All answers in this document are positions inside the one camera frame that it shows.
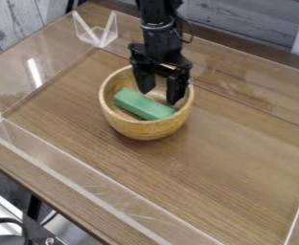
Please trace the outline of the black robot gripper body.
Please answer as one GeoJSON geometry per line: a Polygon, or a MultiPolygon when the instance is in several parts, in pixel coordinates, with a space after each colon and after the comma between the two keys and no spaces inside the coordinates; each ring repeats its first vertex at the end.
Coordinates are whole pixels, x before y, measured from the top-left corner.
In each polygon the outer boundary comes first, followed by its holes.
{"type": "Polygon", "coordinates": [[[143,42],[129,44],[131,64],[136,78],[152,78],[176,75],[188,78],[192,63],[181,55],[184,43],[192,38],[183,37],[183,21],[167,20],[160,23],[141,21],[143,42]]]}

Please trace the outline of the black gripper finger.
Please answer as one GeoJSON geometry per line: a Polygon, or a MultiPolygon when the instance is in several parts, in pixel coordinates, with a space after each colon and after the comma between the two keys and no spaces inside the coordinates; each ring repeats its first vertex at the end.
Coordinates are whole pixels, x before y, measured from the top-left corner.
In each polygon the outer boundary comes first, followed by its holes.
{"type": "Polygon", "coordinates": [[[137,89],[141,94],[147,94],[156,87],[153,66],[135,63],[133,74],[135,74],[137,89]]]}
{"type": "Polygon", "coordinates": [[[184,98],[188,80],[180,74],[171,74],[165,80],[165,101],[173,105],[184,98]]]}

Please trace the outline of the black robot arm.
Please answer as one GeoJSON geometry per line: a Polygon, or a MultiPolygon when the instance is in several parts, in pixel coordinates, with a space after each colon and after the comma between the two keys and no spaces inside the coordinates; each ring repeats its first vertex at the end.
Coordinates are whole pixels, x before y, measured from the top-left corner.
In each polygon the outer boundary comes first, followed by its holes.
{"type": "Polygon", "coordinates": [[[143,42],[131,43],[131,64],[137,89],[147,94],[156,87],[155,75],[165,78],[165,102],[173,105],[185,95],[192,63],[181,54],[183,23],[177,9],[183,0],[135,0],[140,11],[143,42]]]}

